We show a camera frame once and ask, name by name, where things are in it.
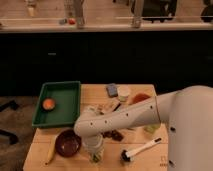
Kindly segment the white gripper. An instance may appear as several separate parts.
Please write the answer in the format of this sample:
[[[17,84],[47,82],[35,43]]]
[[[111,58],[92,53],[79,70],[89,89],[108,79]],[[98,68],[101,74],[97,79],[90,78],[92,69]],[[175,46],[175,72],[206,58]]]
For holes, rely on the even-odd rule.
[[[101,134],[82,139],[82,145],[89,154],[97,154],[103,150],[103,136]]]

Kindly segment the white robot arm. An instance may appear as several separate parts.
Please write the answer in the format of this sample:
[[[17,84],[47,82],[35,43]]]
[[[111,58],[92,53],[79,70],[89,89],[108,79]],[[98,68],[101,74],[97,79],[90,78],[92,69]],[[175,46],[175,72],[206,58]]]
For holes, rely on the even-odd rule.
[[[168,171],[213,171],[212,87],[187,87],[105,115],[86,108],[74,131],[93,146],[102,132],[158,123],[168,125]]]

